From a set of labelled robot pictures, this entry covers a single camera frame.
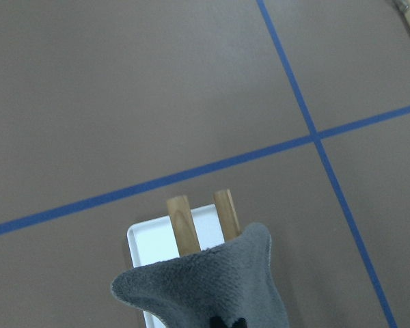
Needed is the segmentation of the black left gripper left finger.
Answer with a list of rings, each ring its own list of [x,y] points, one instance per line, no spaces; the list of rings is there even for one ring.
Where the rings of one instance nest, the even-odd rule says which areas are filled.
[[[226,328],[226,324],[220,316],[214,316],[209,320],[210,328]]]

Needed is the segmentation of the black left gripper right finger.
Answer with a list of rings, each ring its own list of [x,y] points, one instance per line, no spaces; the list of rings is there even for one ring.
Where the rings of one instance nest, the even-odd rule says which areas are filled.
[[[247,321],[245,318],[239,318],[233,323],[232,328],[247,328]]]

